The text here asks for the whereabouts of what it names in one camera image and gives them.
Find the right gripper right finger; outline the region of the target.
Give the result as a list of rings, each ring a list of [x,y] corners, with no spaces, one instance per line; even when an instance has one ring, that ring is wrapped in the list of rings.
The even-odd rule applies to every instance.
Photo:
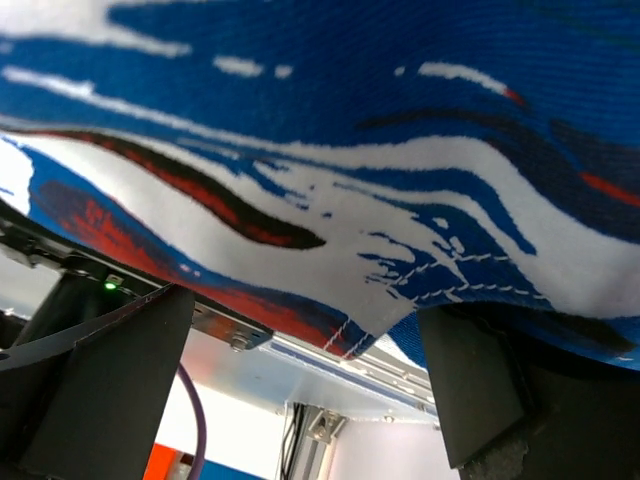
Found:
[[[461,478],[638,478],[638,372],[466,308],[421,309],[417,322]]]

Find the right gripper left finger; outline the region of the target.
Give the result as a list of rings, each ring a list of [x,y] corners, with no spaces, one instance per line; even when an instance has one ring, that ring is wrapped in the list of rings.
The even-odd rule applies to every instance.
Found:
[[[2,478],[143,478],[194,305],[166,286],[3,351]]]

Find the blue white patterned trousers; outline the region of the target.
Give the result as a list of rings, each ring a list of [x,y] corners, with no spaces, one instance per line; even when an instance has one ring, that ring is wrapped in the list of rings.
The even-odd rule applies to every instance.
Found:
[[[485,302],[639,366],[635,1],[5,1],[1,199],[345,359]]]

